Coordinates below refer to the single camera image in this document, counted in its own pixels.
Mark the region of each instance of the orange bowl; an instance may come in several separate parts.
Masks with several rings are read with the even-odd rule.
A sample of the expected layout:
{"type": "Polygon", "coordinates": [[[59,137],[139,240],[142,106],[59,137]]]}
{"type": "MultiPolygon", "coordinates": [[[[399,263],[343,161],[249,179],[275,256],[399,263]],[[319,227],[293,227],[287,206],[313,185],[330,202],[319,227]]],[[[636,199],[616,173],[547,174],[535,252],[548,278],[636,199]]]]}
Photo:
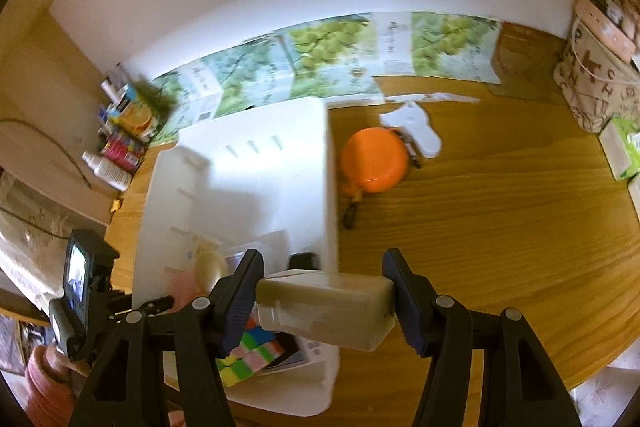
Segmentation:
{"type": "Polygon", "coordinates": [[[369,127],[351,136],[340,152],[340,169],[364,192],[383,192],[402,180],[409,154],[393,131],[369,127]]]}

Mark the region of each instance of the black cord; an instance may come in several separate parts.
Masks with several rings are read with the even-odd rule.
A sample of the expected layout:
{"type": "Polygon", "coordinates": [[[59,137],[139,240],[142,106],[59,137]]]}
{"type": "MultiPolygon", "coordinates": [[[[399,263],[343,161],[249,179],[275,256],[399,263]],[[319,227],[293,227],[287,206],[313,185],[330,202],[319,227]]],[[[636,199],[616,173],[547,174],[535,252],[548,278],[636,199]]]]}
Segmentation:
{"type": "Polygon", "coordinates": [[[29,221],[29,219],[25,219],[22,216],[18,216],[18,214],[15,214],[14,212],[10,211],[8,208],[4,208],[4,206],[0,206],[0,212],[9,214],[11,217],[15,217],[15,219],[19,219],[21,222],[29,225],[30,227],[33,227],[34,229],[40,230],[41,232],[44,232],[44,233],[48,233],[51,237],[55,237],[56,239],[63,239],[65,241],[69,239],[68,235],[65,237],[64,235],[58,235],[57,233],[49,232],[49,230],[43,229],[43,227],[40,227],[35,223],[32,223],[31,221],[29,221]]]}
{"type": "Polygon", "coordinates": [[[60,145],[57,141],[55,141],[47,133],[42,131],[39,127],[36,127],[33,123],[27,122],[26,120],[21,120],[20,118],[0,118],[0,123],[17,123],[18,125],[22,125],[24,127],[27,127],[28,129],[31,129],[32,131],[38,133],[43,138],[46,138],[47,140],[49,140],[53,145],[55,145],[60,150],[60,152],[62,152],[66,156],[66,158],[68,158],[68,160],[71,163],[73,163],[73,165],[76,168],[76,170],[78,171],[78,173],[82,176],[82,179],[84,180],[84,183],[86,184],[86,186],[91,188],[91,183],[89,182],[87,177],[84,175],[84,172],[82,172],[82,169],[80,168],[80,166],[78,165],[76,160],[71,158],[71,155],[66,151],[66,149],[64,147],[62,147],[62,145],[60,145]]]}

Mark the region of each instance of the wooden desk surface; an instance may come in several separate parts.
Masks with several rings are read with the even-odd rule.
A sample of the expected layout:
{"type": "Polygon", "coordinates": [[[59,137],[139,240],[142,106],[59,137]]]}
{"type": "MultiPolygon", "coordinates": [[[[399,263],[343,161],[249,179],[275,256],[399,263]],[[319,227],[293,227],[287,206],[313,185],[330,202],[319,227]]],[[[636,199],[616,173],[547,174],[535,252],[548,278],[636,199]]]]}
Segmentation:
{"type": "MultiPolygon", "coordinates": [[[[494,96],[474,82],[397,77],[382,88],[482,102],[423,105],[442,153],[398,187],[366,197],[354,230],[340,230],[341,271],[380,274],[383,251],[399,247],[416,273],[467,308],[521,309],[567,387],[640,335],[638,218],[596,136],[581,131],[566,106],[494,96]]],[[[336,149],[395,107],[332,110],[336,149]]],[[[122,254],[114,282],[126,289],[157,153],[149,153],[107,231],[122,254]]],[[[396,326],[373,353],[341,350],[334,401],[322,415],[232,410],[274,427],[409,426],[428,367],[396,326]]],[[[481,373],[482,356],[474,352],[466,425],[477,421],[481,373]]]]}

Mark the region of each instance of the white bottle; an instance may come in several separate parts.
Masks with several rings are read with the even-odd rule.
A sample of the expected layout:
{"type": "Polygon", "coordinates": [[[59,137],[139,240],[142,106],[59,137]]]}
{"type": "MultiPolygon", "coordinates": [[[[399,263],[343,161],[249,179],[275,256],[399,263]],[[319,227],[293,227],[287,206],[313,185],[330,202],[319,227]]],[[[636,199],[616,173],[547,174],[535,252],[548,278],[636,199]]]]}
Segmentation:
{"type": "Polygon", "coordinates": [[[116,188],[120,192],[127,190],[131,184],[132,176],[124,169],[110,162],[107,158],[103,158],[97,154],[84,152],[82,159],[89,168],[94,171],[96,177],[107,182],[111,187],[116,188]]]}

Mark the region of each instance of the grape poster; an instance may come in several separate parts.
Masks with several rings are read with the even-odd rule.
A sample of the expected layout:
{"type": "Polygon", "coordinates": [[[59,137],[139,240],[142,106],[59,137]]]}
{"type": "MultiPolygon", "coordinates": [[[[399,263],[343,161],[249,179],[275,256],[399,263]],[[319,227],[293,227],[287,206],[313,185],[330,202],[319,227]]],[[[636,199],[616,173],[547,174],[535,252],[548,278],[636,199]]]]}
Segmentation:
{"type": "Polygon", "coordinates": [[[332,105],[382,103],[381,75],[500,84],[491,60],[500,22],[434,12],[374,12],[276,30],[159,76],[175,108],[152,145],[180,129],[249,107],[316,96],[332,105]]]}
{"type": "Polygon", "coordinates": [[[376,25],[370,14],[334,17],[277,32],[292,58],[291,98],[380,94],[376,25]]]}

